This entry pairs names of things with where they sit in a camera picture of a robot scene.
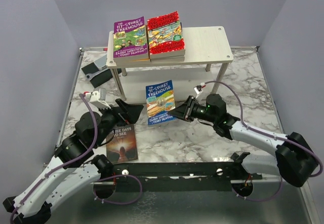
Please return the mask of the orange 39-storey treehouse book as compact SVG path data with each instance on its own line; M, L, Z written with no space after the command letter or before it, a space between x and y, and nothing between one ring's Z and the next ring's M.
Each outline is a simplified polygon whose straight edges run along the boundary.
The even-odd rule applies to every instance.
M147 58L147 59L130 60L129 57L126 57L126 58L114 58L113 61L116 64L151 62L151 60L149 58Z

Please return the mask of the purple treehouse book front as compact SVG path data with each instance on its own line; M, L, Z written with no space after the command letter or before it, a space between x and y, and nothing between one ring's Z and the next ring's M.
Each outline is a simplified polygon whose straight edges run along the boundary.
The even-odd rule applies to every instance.
M160 62L183 62L185 60L185 56L173 56L173 57L166 57L166 58L154 58L150 61L152 63L160 63Z

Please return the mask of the silver metal wrench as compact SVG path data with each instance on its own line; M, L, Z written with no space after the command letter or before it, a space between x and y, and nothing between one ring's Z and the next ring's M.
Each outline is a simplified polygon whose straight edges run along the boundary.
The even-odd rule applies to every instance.
M95 73L88 73L88 74L85 75L86 80L87 80L87 81L90 81L90 80L92 80L94 77L96 77L97 75L99 75L99 74L105 72L106 70L108 70L108 68L105 68L105 69L99 70L99 71L97 71L97 72L95 72Z

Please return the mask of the roald dahl charlie book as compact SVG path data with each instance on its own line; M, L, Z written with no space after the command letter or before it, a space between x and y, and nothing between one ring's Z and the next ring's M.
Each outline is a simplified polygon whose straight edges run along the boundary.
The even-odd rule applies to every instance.
M172 58L182 58L182 57L185 57L185 55L184 54L169 54L169 53L160 53L160 54L150 55L151 60L172 59Z

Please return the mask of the grey white device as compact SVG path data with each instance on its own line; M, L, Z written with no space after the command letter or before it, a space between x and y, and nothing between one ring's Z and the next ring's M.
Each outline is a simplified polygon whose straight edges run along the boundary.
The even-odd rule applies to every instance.
M94 65L97 67L98 70L103 70L107 66L107 55L104 55L94 61Z

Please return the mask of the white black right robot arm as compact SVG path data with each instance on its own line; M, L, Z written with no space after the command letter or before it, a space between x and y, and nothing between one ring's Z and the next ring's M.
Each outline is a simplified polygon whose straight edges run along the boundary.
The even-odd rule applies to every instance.
M302 135L296 132L290 135L275 134L248 126L242 119L227 112L226 103L218 94L208 95L205 106L189 96L183 104L168 113L187 122L195 119L210 122L219 136L250 144L269 153L270 160L274 161L274 174L295 187L302 187L319 166L313 150Z

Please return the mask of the red treehouse book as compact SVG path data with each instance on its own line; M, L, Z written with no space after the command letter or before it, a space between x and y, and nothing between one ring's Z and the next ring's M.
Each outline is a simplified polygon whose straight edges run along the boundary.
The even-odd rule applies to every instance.
M185 54L182 23L177 11L147 20L149 56L169 53Z

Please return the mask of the black foam block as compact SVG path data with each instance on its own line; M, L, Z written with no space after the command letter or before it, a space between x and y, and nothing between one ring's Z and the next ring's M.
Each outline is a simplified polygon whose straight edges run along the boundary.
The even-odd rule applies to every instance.
M83 73L85 75L87 75L89 73L93 74L93 73L96 73L99 71L99 69L96 67L96 65L94 63L90 63L90 64L82 67L81 70L83 71ZM104 72L100 72L99 74L94 76L91 80L89 80L89 82L92 84L92 86L94 88L97 88L97 87L103 85L104 83L108 82L112 78L113 78L113 75L112 75L110 69L107 69Z

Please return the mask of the white two-tier shelf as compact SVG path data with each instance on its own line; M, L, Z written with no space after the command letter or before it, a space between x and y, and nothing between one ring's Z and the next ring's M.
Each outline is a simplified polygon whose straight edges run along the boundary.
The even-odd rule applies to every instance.
M186 48L183 62L116 64L113 61L113 33L109 34L107 67L121 99L129 104L145 104L147 85L172 80L175 99L184 101L203 79L223 78L233 61L224 27L185 27L183 35Z

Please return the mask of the dark three days book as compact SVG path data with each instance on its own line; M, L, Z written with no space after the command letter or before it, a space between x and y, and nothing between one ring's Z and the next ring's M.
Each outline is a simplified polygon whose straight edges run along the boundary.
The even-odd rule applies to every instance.
M107 158L112 164L138 160L135 127L133 124L116 127L106 137Z

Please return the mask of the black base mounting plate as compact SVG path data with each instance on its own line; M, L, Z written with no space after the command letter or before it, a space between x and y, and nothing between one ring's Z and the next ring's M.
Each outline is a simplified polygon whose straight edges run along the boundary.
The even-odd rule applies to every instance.
M117 177L115 185L106 184L120 192L185 192L185 191L231 191L231 183L244 183L248 177L261 179L258 174L249 174L240 162L197 163L123 163L113 167L119 175L123 170L130 176Z

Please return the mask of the blue 91-storey treehouse book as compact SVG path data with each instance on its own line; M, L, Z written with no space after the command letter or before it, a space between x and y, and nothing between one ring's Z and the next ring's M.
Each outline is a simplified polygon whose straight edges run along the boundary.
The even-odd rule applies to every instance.
M166 123L176 119L169 114L169 111L175 109L172 80L146 86L146 107L148 126Z

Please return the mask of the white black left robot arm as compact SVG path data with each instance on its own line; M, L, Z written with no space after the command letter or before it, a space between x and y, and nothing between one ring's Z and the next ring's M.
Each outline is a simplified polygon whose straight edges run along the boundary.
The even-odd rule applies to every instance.
M75 130L55 150L44 171L20 195L8 197L3 205L11 213L10 223L46 223L52 210L80 188L114 176L114 166L105 155L95 155L104 139L117 126L138 121L142 105L117 99L116 106L105 100L81 97L86 107L94 105L75 124Z

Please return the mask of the purple treehouse book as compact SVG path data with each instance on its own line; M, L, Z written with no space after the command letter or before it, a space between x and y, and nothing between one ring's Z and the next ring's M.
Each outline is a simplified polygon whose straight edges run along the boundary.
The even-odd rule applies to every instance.
M166 58L154 58L150 61L152 63L160 63L160 62L183 62L185 60L185 56L173 56L173 57L166 57Z
M130 60L149 58L144 16L114 23L113 59L126 57Z

